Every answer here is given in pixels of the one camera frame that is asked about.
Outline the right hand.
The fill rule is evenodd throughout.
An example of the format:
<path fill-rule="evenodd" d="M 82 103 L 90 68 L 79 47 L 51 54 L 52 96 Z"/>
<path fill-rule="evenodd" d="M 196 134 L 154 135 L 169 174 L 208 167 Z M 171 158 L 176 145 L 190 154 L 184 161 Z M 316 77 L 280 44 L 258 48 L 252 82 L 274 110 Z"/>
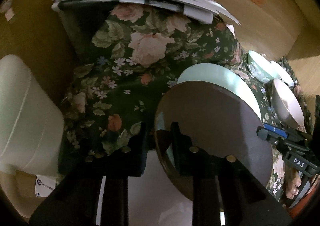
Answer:
<path fill-rule="evenodd" d="M 293 199 L 299 193 L 302 181 L 299 171 L 294 168 L 285 168 L 285 195 L 288 199 Z"/>

